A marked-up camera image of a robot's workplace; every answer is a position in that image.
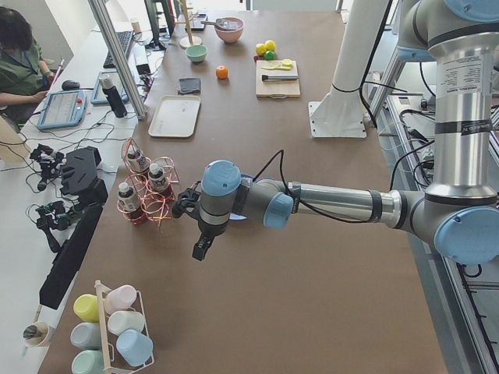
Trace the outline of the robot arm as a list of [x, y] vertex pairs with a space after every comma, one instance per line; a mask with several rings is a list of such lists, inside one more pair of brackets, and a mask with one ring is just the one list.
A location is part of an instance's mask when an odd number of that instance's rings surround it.
[[350, 224], [381, 222], [414, 234], [463, 265], [498, 254], [497, 192], [487, 184], [491, 76], [498, 45], [495, 1], [405, 1], [398, 50], [437, 63], [434, 176], [422, 192], [343, 189], [284, 180], [245, 178], [230, 161], [208, 164], [182, 192], [172, 216], [188, 215], [204, 259], [231, 215], [283, 228], [293, 213], [316, 213]]

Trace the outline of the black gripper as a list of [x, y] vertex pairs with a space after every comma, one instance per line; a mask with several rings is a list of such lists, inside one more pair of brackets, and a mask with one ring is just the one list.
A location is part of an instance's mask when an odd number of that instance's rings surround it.
[[[193, 188], [187, 188], [179, 193], [172, 206], [172, 217], [180, 218], [185, 213], [191, 218], [199, 218], [199, 198], [200, 193]], [[197, 260], [204, 260], [213, 241], [213, 235], [201, 233], [198, 241], [193, 246], [192, 257]]]

